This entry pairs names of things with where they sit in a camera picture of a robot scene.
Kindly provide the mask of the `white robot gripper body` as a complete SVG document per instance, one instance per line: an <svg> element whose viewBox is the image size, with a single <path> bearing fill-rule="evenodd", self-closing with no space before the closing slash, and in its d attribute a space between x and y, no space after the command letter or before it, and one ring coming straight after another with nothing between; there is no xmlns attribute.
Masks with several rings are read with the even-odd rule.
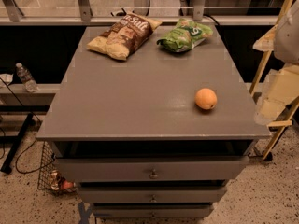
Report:
<svg viewBox="0 0 299 224"><path fill-rule="evenodd" d="M299 0L294 2L278 23L274 55L284 63L299 64Z"/></svg>

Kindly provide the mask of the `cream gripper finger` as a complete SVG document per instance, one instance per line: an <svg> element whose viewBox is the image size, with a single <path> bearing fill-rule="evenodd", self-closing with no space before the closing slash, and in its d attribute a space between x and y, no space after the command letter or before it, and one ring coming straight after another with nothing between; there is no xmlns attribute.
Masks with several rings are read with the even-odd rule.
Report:
<svg viewBox="0 0 299 224"><path fill-rule="evenodd" d="M280 70L271 69L263 83L262 95L258 99L254 120L268 125L299 96L299 65L286 63Z"/></svg>
<svg viewBox="0 0 299 224"><path fill-rule="evenodd" d="M275 25L268 30L262 37L255 41L253 48L262 52L273 51L276 29L277 26Z"/></svg>

